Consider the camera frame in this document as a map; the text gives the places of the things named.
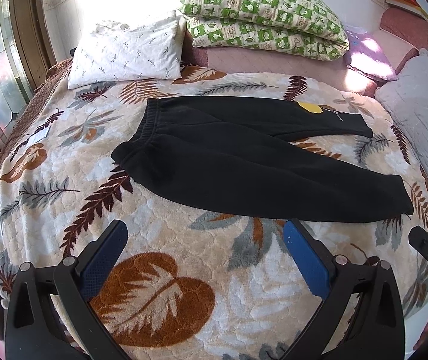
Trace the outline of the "black sweatpants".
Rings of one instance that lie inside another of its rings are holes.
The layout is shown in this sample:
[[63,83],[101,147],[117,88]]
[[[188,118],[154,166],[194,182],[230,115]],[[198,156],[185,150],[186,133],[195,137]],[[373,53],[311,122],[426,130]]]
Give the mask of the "black sweatpants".
[[230,215],[371,223],[411,215],[398,175],[297,147],[373,132],[360,115],[261,97],[151,99],[136,133],[112,152],[135,182],[169,201]]

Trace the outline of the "leaf pattern fleece blanket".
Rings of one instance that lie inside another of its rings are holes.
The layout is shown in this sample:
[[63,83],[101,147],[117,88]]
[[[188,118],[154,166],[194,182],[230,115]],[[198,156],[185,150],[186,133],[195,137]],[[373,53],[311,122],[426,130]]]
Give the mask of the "leaf pattern fleece blanket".
[[303,138],[295,146],[402,177],[410,217],[360,226],[309,223],[332,253],[394,268],[413,352],[428,322],[428,265],[408,243],[428,225],[428,177],[401,130],[371,97],[311,78],[227,74],[188,67],[174,81],[140,80],[70,90],[71,61],[48,71],[0,152],[0,294],[20,264],[76,255],[112,219],[128,244],[95,311],[134,359],[279,359],[319,304],[282,241],[281,220],[212,213],[169,202],[111,159],[134,134],[149,98],[238,95],[297,100],[333,116],[352,113],[373,137]]

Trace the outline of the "purple floral pillow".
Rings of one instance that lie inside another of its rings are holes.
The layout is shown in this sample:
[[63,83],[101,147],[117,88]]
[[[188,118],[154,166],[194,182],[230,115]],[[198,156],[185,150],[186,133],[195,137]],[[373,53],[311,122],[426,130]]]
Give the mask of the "purple floral pillow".
[[397,80],[395,69],[369,32],[351,26],[346,26],[345,32],[349,50],[343,58],[348,68],[378,82]]

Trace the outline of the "red and yellow books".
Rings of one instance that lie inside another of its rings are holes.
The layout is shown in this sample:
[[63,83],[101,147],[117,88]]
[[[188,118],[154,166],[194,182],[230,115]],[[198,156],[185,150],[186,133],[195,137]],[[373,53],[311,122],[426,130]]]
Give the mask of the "red and yellow books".
[[428,22],[428,14],[422,9],[417,0],[384,0],[385,3],[394,8],[399,8],[408,11],[415,16],[423,18]]

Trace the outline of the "pink quilted mattress cover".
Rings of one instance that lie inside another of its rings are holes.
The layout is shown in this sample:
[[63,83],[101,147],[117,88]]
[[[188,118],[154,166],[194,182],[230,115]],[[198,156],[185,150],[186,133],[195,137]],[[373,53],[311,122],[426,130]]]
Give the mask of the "pink quilted mattress cover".
[[[428,22],[405,10],[389,8],[382,14],[379,29],[373,32],[373,38],[395,72],[399,73],[409,59],[419,55],[419,50],[428,51]],[[342,58],[322,62],[263,50],[194,48],[189,33],[185,35],[182,62],[227,73],[273,72],[311,77],[339,90],[371,97],[376,88],[383,85],[379,78],[370,78],[352,70]]]

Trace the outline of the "green checkered folded quilt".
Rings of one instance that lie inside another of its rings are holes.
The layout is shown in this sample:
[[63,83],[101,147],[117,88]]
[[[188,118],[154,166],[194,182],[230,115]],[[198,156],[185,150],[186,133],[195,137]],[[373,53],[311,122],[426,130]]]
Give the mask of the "green checkered folded quilt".
[[349,48],[322,0],[180,0],[193,47],[241,47],[334,61]]

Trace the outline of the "white patterned pillow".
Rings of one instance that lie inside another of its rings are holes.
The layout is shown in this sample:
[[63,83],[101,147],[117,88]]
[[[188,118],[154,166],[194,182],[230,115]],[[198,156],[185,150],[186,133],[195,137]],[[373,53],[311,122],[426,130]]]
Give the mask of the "white patterned pillow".
[[151,25],[131,28],[106,22],[81,36],[68,88],[101,82],[176,80],[181,77],[186,22],[175,13]]

